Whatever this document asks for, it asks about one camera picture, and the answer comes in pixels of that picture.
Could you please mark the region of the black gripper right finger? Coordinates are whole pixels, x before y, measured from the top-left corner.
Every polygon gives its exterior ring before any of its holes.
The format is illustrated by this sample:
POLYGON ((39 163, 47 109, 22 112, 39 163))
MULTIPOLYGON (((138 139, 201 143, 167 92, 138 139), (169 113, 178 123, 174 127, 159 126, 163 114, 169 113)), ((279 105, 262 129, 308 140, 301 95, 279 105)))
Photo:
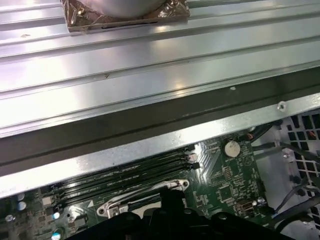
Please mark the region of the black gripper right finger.
POLYGON ((185 194, 172 191, 173 240, 284 240, 285 236, 227 212, 207 218, 186 208, 185 194))

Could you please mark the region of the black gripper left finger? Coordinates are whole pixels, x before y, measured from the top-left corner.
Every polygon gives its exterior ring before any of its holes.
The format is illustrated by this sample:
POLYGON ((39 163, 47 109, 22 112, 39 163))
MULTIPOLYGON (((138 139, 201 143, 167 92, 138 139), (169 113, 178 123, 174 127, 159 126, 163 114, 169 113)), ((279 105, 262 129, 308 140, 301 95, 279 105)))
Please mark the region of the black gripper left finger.
POLYGON ((133 212, 121 213, 72 236, 73 240, 171 240, 173 238, 173 191, 160 193, 161 207, 141 218, 133 212))

